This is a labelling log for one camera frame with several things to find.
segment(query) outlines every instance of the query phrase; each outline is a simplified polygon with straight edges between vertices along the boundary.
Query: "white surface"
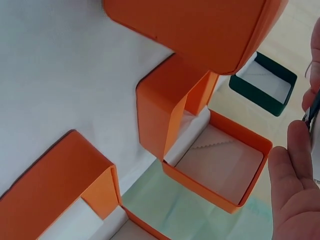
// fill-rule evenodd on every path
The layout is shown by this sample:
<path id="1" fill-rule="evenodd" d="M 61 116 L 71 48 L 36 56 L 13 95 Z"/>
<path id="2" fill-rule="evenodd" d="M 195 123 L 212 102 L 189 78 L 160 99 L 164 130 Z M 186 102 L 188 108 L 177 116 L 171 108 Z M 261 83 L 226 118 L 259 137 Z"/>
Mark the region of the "white surface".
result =
<path id="1" fill-rule="evenodd" d="M 125 210 L 118 206 L 106 219 L 103 225 L 92 235 L 90 240 L 109 240 L 126 223 L 128 216 Z"/>
<path id="2" fill-rule="evenodd" d="M 133 221 L 128 220 L 111 240 L 156 240 L 156 238 L 136 225 Z"/>
<path id="3" fill-rule="evenodd" d="M 282 104 L 285 103 L 291 88 L 290 83 L 274 75 L 256 61 L 250 64 L 241 78 Z"/>
<path id="4" fill-rule="evenodd" d="M 262 159 L 261 152 L 208 125 L 176 168 L 238 204 Z"/>
<path id="5" fill-rule="evenodd" d="M 52 224 L 39 240 L 88 240 L 103 221 L 79 198 Z"/>
<path id="6" fill-rule="evenodd" d="M 178 139 L 164 156 L 164 160 L 168 164 L 175 166 L 201 134 L 203 129 L 208 125 L 209 120 L 210 111 L 207 107 L 204 107 L 198 116 L 192 115 L 188 111 L 184 111 L 180 123 Z"/>
<path id="7" fill-rule="evenodd" d="M 171 51 L 101 2 L 0 2 L 0 194 L 70 129 L 117 165 L 122 194 L 156 159 L 138 141 L 135 88 Z"/>

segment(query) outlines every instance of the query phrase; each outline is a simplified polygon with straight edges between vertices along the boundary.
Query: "orange box lid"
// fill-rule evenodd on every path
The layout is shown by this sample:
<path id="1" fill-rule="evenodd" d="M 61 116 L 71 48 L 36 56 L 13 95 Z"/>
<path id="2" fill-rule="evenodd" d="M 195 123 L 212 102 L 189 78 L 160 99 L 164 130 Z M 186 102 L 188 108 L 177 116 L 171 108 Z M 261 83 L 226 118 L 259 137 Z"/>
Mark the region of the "orange box lid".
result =
<path id="1" fill-rule="evenodd" d="M 288 0 L 103 0 L 114 21 L 220 75 L 238 72 Z"/>
<path id="2" fill-rule="evenodd" d="M 72 130 L 1 198 L 0 239 L 37 239 L 79 197 L 101 219 L 121 204 L 115 165 Z"/>
<path id="3" fill-rule="evenodd" d="M 208 104 L 217 80 L 217 74 L 177 54 L 150 72 L 136 88 L 142 146 L 164 160 L 177 140 L 184 110 L 198 115 Z"/>

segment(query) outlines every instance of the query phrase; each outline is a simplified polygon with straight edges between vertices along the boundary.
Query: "orange cardboard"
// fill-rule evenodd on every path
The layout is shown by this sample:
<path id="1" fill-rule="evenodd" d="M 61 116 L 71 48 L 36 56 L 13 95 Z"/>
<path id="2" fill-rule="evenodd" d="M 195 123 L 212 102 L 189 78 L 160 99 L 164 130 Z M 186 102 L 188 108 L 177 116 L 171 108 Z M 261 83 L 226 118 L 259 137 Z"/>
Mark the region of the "orange cardboard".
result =
<path id="1" fill-rule="evenodd" d="M 248 61 L 288 0 L 103 0 L 107 15 L 220 75 Z"/>
<path id="2" fill-rule="evenodd" d="M 184 110 L 197 115 L 210 100 L 218 77 L 218 74 L 190 64 L 177 54 L 166 59 L 136 88 L 139 140 L 146 150 L 162 161 L 168 176 L 225 211 L 234 213 L 247 201 L 267 162 L 272 148 L 269 140 L 210 110 L 209 124 L 263 154 L 261 164 L 239 204 L 191 179 L 165 159 L 178 138 Z"/>
<path id="3" fill-rule="evenodd" d="M 78 198 L 103 220 L 122 206 L 116 166 L 80 133 L 68 132 L 0 200 L 0 238 L 35 240 Z M 158 239 L 165 236 L 129 218 Z"/>

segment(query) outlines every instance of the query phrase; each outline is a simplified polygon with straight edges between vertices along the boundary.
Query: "light green paper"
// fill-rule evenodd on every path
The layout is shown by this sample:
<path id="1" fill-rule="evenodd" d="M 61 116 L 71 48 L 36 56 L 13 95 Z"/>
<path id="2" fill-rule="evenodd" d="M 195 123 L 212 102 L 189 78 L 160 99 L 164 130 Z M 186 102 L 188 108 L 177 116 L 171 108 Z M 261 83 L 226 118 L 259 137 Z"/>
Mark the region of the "light green paper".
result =
<path id="1" fill-rule="evenodd" d="M 172 240 L 272 238 L 272 211 L 265 203 L 251 197 L 229 214 L 165 175 L 158 160 L 122 199 L 130 211 Z"/>

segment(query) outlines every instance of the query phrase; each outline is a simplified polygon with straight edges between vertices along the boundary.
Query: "orange box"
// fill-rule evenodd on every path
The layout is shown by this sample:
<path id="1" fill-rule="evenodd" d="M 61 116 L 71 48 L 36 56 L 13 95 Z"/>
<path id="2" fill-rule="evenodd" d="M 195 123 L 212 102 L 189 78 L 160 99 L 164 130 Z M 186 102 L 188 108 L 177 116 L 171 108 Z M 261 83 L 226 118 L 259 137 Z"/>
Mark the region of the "orange box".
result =
<path id="1" fill-rule="evenodd" d="M 173 54 L 137 86 L 137 122 L 141 145 L 168 176 L 233 213 L 247 201 L 272 143 L 207 108 L 218 77 Z"/>
<path id="2" fill-rule="evenodd" d="M 238 72 L 288 0 L 104 0 L 107 15 L 220 75 Z"/>
<path id="3" fill-rule="evenodd" d="M 78 199 L 101 220 L 108 219 L 120 205 L 150 239 L 168 239 L 122 205 L 116 166 L 75 130 L 55 143 L 1 198 L 0 239 L 42 239 Z"/>

